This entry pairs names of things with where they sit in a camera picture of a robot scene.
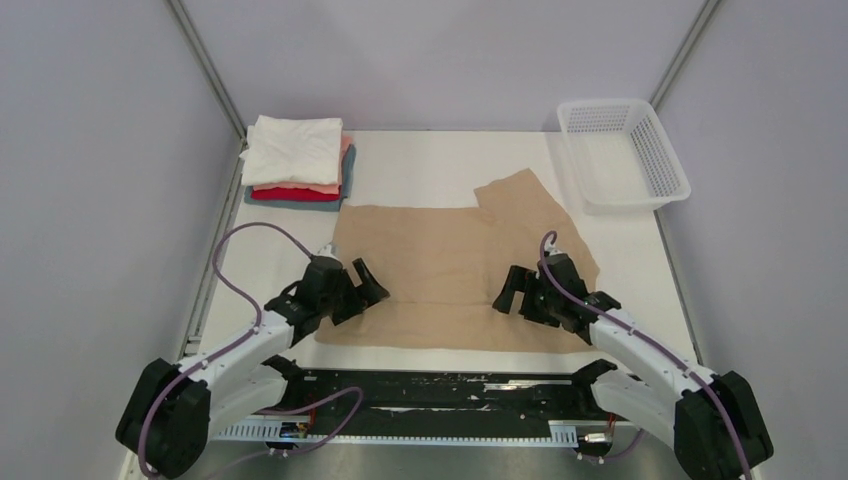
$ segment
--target beige towel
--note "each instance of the beige towel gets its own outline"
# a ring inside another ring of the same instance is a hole
[[[535,269],[539,242],[556,230],[590,291],[598,266],[567,213],[530,170],[474,191],[479,208],[344,206],[333,242],[348,264],[362,257],[391,298],[338,327],[321,343],[507,352],[586,351],[576,335],[491,307],[509,266]]]

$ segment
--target gray floor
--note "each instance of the gray floor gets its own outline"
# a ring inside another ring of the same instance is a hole
[[[616,431],[624,448],[633,430]],[[200,480],[227,463],[262,450],[260,444],[212,442],[184,477]],[[261,457],[215,477],[226,480],[491,480],[551,478],[563,480],[685,479],[672,451],[647,438],[619,462],[593,466],[571,452],[554,448],[410,447],[327,445],[303,457]]]

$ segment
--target stack of folded towels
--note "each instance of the stack of folded towels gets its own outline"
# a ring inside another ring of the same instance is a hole
[[[340,118],[280,120],[247,127],[241,183],[253,205],[337,212],[350,195],[356,148]]]

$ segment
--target pink folded cloth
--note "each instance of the pink folded cloth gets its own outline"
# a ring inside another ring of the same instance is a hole
[[[342,135],[342,151],[339,152],[339,181],[329,185],[319,185],[317,183],[297,183],[297,182],[278,182],[266,183],[264,185],[255,185],[253,190],[269,190],[271,188],[305,188],[313,192],[326,193],[328,195],[338,195],[339,186],[342,184],[342,159],[347,152],[350,144],[353,143],[353,138]]]

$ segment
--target white folded cloth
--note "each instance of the white folded cloth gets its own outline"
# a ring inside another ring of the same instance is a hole
[[[242,185],[339,181],[342,119],[281,120],[260,115],[247,128]]]

